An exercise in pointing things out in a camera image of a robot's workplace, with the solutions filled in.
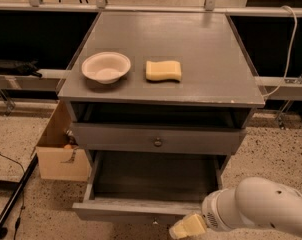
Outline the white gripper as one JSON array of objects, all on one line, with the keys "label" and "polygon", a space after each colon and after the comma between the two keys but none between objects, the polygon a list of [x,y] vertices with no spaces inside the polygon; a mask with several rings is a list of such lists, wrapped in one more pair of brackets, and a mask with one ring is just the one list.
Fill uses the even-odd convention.
[{"label": "white gripper", "polygon": [[205,221],[203,217],[197,213],[186,215],[169,229],[170,236],[178,240],[202,235],[207,232],[207,226],[216,232],[230,231],[230,228],[222,220],[218,212],[218,197],[221,193],[223,193],[223,190],[218,190],[204,198],[201,211]]}]

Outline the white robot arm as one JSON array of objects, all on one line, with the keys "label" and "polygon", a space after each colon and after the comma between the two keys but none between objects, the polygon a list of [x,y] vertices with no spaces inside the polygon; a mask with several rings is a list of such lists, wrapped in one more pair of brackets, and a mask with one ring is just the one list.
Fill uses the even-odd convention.
[{"label": "white robot arm", "polygon": [[212,192],[201,213],[176,222],[173,239],[202,235],[207,228],[227,232],[240,228],[274,229],[302,238],[302,194],[289,186],[260,177],[242,180],[237,187]]}]

